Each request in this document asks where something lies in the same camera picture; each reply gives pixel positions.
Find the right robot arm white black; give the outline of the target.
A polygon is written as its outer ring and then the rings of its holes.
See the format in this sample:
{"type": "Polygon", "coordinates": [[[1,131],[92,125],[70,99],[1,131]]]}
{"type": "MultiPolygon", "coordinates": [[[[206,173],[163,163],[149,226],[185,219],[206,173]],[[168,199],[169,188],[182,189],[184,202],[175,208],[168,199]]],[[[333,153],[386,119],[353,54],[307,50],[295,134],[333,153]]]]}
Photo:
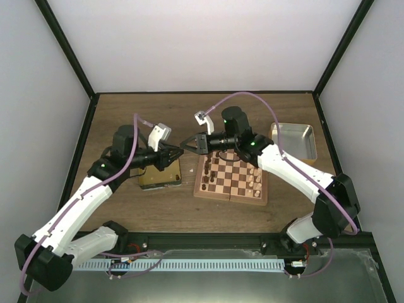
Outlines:
{"type": "Polygon", "coordinates": [[[310,199],[313,212],[292,220],[284,229],[280,245],[285,253],[297,253],[304,242],[315,237],[336,239],[346,233],[347,227],[352,228],[353,235],[357,234],[354,218],[360,206],[348,175],[322,172],[281,151],[269,137],[252,130],[246,113],[238,106],[225,108],[221,116],[225,129],[214,132],[209,115],[197,112],[196,120],[208,129],[184,140],[180,146],[198,155],[233,150],[242,161],[281,178],[310,199]]]}

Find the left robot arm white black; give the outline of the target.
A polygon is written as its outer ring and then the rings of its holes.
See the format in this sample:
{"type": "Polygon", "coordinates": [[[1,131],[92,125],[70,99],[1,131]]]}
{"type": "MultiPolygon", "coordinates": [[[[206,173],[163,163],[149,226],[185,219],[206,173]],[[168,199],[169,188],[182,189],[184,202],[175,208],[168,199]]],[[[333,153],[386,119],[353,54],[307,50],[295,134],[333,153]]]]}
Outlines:
{"type": "Polygon", "coordinates": [[[124,254],[129,247],[128,230],[112,220],[78,240],[74,237],[90,215],[130,178],[131,170],[152,165],[163,171],[183,154],[182,149],[166,142],[170,132],[159,123],[144,138],[132,125],[119,127],[110,153],[92,164],[69,201],[32,236],[17,238],[15,251],[22,275],[55,291],[74,268],[96,255],[124,254]]]}

